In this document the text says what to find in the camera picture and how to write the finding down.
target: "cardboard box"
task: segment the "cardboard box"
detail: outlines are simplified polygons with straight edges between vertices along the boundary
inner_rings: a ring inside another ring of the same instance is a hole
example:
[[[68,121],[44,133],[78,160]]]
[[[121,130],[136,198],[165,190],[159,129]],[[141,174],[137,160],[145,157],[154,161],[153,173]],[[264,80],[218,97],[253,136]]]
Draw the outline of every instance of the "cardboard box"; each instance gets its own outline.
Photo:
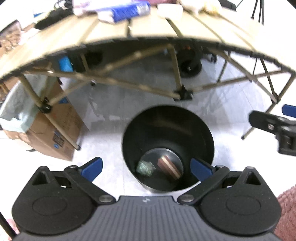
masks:
[[[63,90],[56,82],[48,98],[51,98]],[[72,104],[65,97],[55,104],[50,115],[77,141],[83,122]],[[56,130],[44,114],[39,112],[26,133],[5,131],[10,139],[20,139],[42,154],[71,161],[74,147]]]

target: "gray tile floor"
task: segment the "gray tile floor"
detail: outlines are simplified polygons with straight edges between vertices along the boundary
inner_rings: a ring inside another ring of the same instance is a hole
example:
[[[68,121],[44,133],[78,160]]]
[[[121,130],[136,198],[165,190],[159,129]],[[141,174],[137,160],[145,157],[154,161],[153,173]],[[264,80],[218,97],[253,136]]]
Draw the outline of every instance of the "gray tile floor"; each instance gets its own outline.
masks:
[[[244,0],[238,8],[239,14],[249,17],[254,3],[255,0]],[[286,0],[265,1],[265,11],[265,24],[275,29],[287,28],[289,31],[290,23],[295,23],[295,9],[292,9]],[[126,51],[128,49],[120,50],[121,54]],[[109,50],[109,58],[115,58],[119,54],[116,49]],[[239,55],[235,55],[235,59],[252,71],[254,60]],[[183,80],[186,87],[214,82],[223,61],[218,59],[216,64],[203,61],[202,64],[200,75]],[[271,64],[267,64],[267,68],[275,69]],[[256,72],[262,71],[259,64]],[[222,80],[241,75],[228,65]],[[172,66],[164,54],[121,68],[114,71],[112,76],[174,89]],[[288,77],[286,74],[272,76],[278,93]],[[262,79],[262,83],[268,87],[266,78]],[[296,105],[295,91],[296,84],[293,83],[272,113],[282,115],[283,104]],[[240,139],[243,132],[249,128],[249,112],[253,109],[263,111],[270,105],[269,97],[249,81],[197,93],[190,102],[174,102],[165,97],[99,84],[95,87],[87,85],[72,93],[69,98],[86,125],[79,140],[82,149],[74,153],[72,163],[38,152],[28,153],[16,145],[15,141],[0,136],[1,150],[5,150],[1,152],[0,210],[6,218],[11,217],[13,202],[39,166],[63,170],[71,164],[84,164],[96,156],[102,157],[104,161],[102,173],[94,180],[96,185],[116,198],[120,195],[153,195],[129,173],[122,157],[121,140],[126,125],[134,116],[158,104],[182,106],[206,122],[215,142],[214,165],[226,165],[231,170],[254,166],[276,196],[296,184],[296,158],[278,154],[277,141],[273,135],[255,130],[246,140]]]

